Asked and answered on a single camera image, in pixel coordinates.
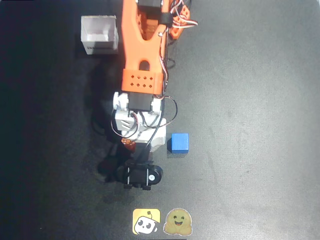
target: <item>wire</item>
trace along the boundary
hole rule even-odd
[[[179,22],[173,21],[174,24],[172,25],[172,27],[173,27],[173,28],[177,28],[177,29],[187,29],[187,28],[192,28],[192,27],[194,27],[194,26],[198,26],[198,22],[197,22],[197,21],[187,20],[187,19],[186,19],[186,16],[179,14],[178,7],[179,7],[181,4],[182,4],[183,6],[185,5],[185,3],[184,3],[183,0],[179,0],[179,2],[178,2],[177,4],[175,4],[175,5],[170,9],[170,13],[173,14],[174,11],[175,11],[175,13],[176,13],[176,15],[179,17],[179,19],[181,19],[183,22],[185,22],[185,23],[187,23],[187,24],[189,24],[189,25],[181,25]]]
[[[166,127],[166,126],[168,126],[169,124],[171,124],[171,123],[176,119],[176,117],[177,117],[177,115],[178,115],[178,104],[177,104],[177,102],[173,99],[173,97],[171,97],[171,96],[164,96],[164,98],[170,99],[170,100],[172,100],[172,101],[174,102],[174,104],[175,104],[175,115],[174,115],[174,117],[173,117],[170,121],[168,121],[167,123],[161,125],[159,128]],[[148,128],[150,128],[150,129],[155,129],[155,128],[157,127],[157,126],[149,126],[149,125],[147,124],[147,121],[146,121],[146,118],[145,118],[144,114],[143,114],[141,111],[140,111],[140,114],[141,114],[142,120],[144,121],[145,125],[146,125]]]
[[[141,159],[142,155],[144,154],[144,152],[148,149],[148,146],[151,144],[152,140],[154,139],[155,135],[157,134],[159,128],[160,128],[160,124],[162,122],[162,119],[164,118],[164,112],[165,112],[165,100],[162,100],[162,104],[161,104],[161,114],[160,114],[160,120],[158,122],[158,125],[156,126],[152,136],[150,137],[149,141],[146,143],[145,148],[140,152],[140,154],[138,155],[138,157],[136,158],[136,161],[134,163],[134,167],[130,167],[130,170],[127,174],[124,175],[124,179],[128,179],[128,177],[130,176],[130,174],[133,172],[131,169],[135,168],[139,162],[139,160]]]
[[[117,133],[117,131],[115,130],[114,125],[113,125],[113,123],[112,123],[112,120],[113,120],[113,119],[111,118],[111,128],[112,128],[112,130],[114,131],[114,133],[117,134],[118,136],[124,138],[124,139],[129,139],[129,138],[133,137],[133,136],[138,132],[140,126],[139,126],[139,120],[138,120],[137,114],[133,112],[133,113],[132,113],[132,116],[133,116],[134,122],[135,122],[135,124],[136,124],[135,131],[134,131],[133,134],[131,134],[130,136],[123,136],[123,135]]]

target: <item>yellow sticker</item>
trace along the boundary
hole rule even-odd
[[[171,210],[166,216],[163,231],[169,235],[191,235],[193,230],[190,213],[183,208]]]
[[[132,231],[134,234],[151,234],[158,230],[160,211],[158,209],[136,209],[133,211]]]

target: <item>hugging face emoji sticker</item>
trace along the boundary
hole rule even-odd
[[[169,235],[189,236],[192,234],[191,223],[191,216],[187,210],[175,208],[166,216],[163,231]]]

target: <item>blue block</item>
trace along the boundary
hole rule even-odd
[[[173,133],[172,134],[172,153],[187,154],[189,152],[189,134],[188,133]]]

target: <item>robotic arm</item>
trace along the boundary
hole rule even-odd
[[[177,103],[165,96],[169,35],[178,39],[185,28],[195,25],[183,0],[123,0],[125,68],[122,93],[113,97],[111,127],[132,153],[118,174],[127,189],[150,190],[162,178],[162,169],[153,165],[150,153],[166,143],[166,126],[178,113]],[[165,99],[176,106],[169,122],[163,118]]]

